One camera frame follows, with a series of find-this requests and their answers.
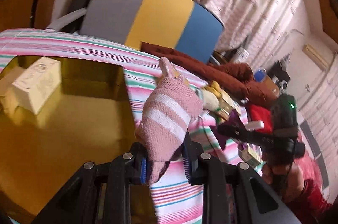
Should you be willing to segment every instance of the hand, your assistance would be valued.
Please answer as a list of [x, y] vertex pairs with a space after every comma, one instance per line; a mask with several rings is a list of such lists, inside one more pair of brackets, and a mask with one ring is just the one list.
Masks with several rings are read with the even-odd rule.
[[[273, 181], [273, 174], [276, 175], [286, 175], [289, 171], [290, 165], [280, 165], [275, 167], [270, 167], [265, 164], [262, 167], [262, 178], [267, 184], [271, 184]], [[304, 177], [303, 172], [298, 165], [293, 163], [287, 179], [286, 189], [283, 192], [282, 200], [285, 203], [289, 203], [296, 198], [298, 198], [304, 189]]]

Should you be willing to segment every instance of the gray fabric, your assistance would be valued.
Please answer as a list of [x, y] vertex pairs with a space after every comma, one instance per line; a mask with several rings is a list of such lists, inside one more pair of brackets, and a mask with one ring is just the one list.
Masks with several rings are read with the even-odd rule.
[[124, 44], [143, 0], [91, 0], [80, 34]]
[[78, 9], [74, 12], [71, 12], [67, 15], [60, 17], [59, 19], [50, 23], [46, 28], [54, 29], [55, 31], [60, 31], [63, 27], [70, 24], [71, 22], [77, 20], [78, 18], [84, 16], [87, 12], [86, 8]]
[[300, 128], [301, 130], [304, 132], [304, 135], [310, 145], [310, 148], [312, 149], [312, 153], [315, 156], [315, 158], [317, 158], [317, 156], [319, 156], [322, 152], [320, 150], [320, 147], [316, 141], [316, 139], [314, 138], [311, 129], [309, 127], [309, 124], [307, 121], [304, 121], [303, 123], [300, 124]]
[[323, 180], [323, 189], [325, 189], [327, 186], [329, 186], [329, 181], [328, 181], [328, 174], [326, 170], [326, 165], [324, 162], [324, 157], [321, 155], [316, 159], [316, 162], [318, 164], [318, 167], [320, 169], [320, 173], [322, 175], [322, 180]]

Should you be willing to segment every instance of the gold reflective sheet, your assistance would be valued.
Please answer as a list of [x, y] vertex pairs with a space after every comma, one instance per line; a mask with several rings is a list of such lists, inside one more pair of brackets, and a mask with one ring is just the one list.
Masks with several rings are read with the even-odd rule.
[[[29, 67], [39, 56], [15, 57]], [[18, 107], [11, 116], [0, 108], [0, 207], [21, 224], [30, 223], [82, 164], [112, 161], [135, 141], [122, 67], [59, 58], [62, 84], [38, 115]], [[154, 223], [148, 187], [132, 187], [134, 223]]]

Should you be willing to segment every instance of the black cable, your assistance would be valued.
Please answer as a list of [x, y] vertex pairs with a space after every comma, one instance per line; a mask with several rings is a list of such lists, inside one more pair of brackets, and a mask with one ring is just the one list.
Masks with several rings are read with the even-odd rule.
[[294, 160], [295, 160], [296, 143], [297, 143], [297, 141], [294, 140], [294, 142], [293, 142], [293, 152], [292, 152], [292, 161], [291, 161], [291, 163], [290, 163], [290, 167], [289, 167], [289, 169], [288, 169], [288, 172], [286, 173], [285, 179], [284, 179], [284, 181], [283, 181], [283, 186], [282, 186], [281, 191], [280, 191], [280, 193], [281, 193], [281, 196], [280, 196], [280, 197], [281, 197], [281, 198], [282, 198], [282, 193], [285, 193], [286, 188], [287, 188], [287, 186], [288, 186], [288, 176], [289, 176], [289, 173], [290, 173], [290, 171], [291, 171], [292, 165], [293, 165]]

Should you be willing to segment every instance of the sock puppet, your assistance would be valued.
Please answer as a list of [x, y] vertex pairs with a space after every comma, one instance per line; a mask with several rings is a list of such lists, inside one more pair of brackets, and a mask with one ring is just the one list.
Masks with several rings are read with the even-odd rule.
[[148, 151], [146, 182], [157, 182], [181, 147], [189, 124], [203, 110], [196, 93], [184, 84], [184, 77], [174, 75], [165, 57], [159, 59], [163, 79], [144, 103], [142, 120], [135, 131], [137, 140]]

